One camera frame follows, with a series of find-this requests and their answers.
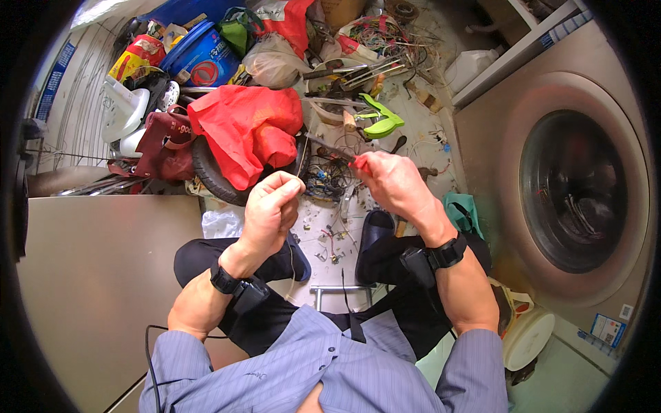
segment tire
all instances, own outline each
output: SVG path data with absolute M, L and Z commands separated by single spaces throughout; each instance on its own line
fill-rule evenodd
M 310 162 L 311 154 L 311 144 L 308 143 L 307 146 L 305 142 L 307 138 L 305 137 L 305 132 L 307 128 L 305 125 L 301 128 L 301 131 L 296 134 L 294 139 L 296 140 L 296 159 L 289 165 L 286 165 L 281 168 L 273 169 L 270 165 L 264 166 L 264 171 L 259 176 L 259 181 L 266 178 L 268 175 L 272 174 L 276 170 L 284 170 L 292 175 L 300 176 L 305 173 L 307 166 Z M 245 206 L 248 201 L 248 195 L 252 190 L 252 186 L 246 190 L 239 191 L 234 188 L 231 183 L 223 176 L 223 173 L 220 171 L 218 162 L 214 158 L 214 154 L 209 148 L 207 143 L 206 136 L 199 135 L 197 139 L 192 144 L 192 156 L 193 156 L 193 168 L 198 178 L 202 181 L 202 184 L 211 192 L 215 197 L 227 202 L 228 204 Z

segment person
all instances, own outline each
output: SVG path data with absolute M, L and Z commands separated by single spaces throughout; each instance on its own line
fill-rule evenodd
M 424 245 L 458 236 L 409 158 L 362 156 L 369 174 L 356 170 L 357 177 L 381 207 L 418 229 Z M 147 374 L 140 411 L 506 412 L 498 305 L 470 246 L 460 262 L 436 271 L 431 301 L 422 299 L 430 290 L 407 282 L 360 313 L 296 307 L 274 291 L 241 317 L 225 312 L 232 296 L 210 282 L 211 261 L 233 278 L 270 281 L 288 268 L 294 276 L 291 251 L 282 253 L 304 191 L 297 177 L 275 172 L 251 191 L 238 240 L 197 240 L 177 252 L 175 274 L 185 286 L 152 356 L 161 405 Z M 414 363 L 450 324 L 457 339 L 434 391 Z M 203 343 L 217 326 L 250 358 L 213 371 Z

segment black pants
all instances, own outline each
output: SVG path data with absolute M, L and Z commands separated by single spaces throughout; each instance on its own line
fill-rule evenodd
M 179 284 L 184 287 L 190 280 L 206 271 L 213 260 L 230 244 L 236 242 L 230 239 L 196 239 L 182 246 L 175 256 L 175 275 Z M 387 282 L 396 287 L 383 299 L 377 301 L 365 311 L 354 313 L 353 317 L 359 322 L 368 320 L 385 311 L 392 310 L 399 328 L 406 336 L 413 348 L 416 359 L 426 356 L 451 328 L 443 305 L 438 297 L 436 287 L 426 290 L 409 278 L 404 267 L 399 262 L 399 254 L 408 244 L 420 244 L 420 237 L 405 237 L 392 239 L 390 243 L 384 240 L 379 242 L 378 248 L 384 248 L 383 254 L 379 250 L 369 249 L 364 260 L 363 268 L 357 271 L 376 282 Z M 287 244 L 255 272 L 255 276 L 269 282 L 292 277 L 290 250 Z M 281 335 L 289 323 L 292 314 L 298 307 L 286 301 L 281 295 L 271 290 L 271 294 L 257 308 L 237 319 L 228 312 L 220 322 L 220 329 L 236 345 L 242 348 L 251 357 L 263 354 L 273 342 Z M 349 314 L 331 314 L 322 312 L 331 319 L 341 330 L 350 328 Z

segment washing machine drum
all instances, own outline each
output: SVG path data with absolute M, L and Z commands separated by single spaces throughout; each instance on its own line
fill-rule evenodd
M 512 112 L 500 166 L 504 225 L 531 283 L 581 305 L 617 291 L 641 253 L 649 187 L 610 95 L 573 73 L 538 77 Z

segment slipper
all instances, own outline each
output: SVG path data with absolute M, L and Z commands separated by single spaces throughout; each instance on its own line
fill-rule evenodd
M 392 237 L 395 235 L 395 221 L 389 213 L 382 209 L 375 209 L 368 212 L 363 224 L 363 233 L 360 238 L 360 251 L 358 251 L 358 260 L 356 261 L 356 285 L 368 286 L 373 283 L 368 283 L 361 280 L 362 257 L 364 252 L 372 246 L 377 239 L 383 237 Z
M 312 275 L 312 267 L 310 262 L 305 257 L 303 250 L 298 246 L 296 241 L 293 238 L 293 234 L 289 232 L 287 234 L 287 243 L 292 248 L 293 254 L 293 267 L 294 267 L 294 280 L 295 281 L 305 281 Z

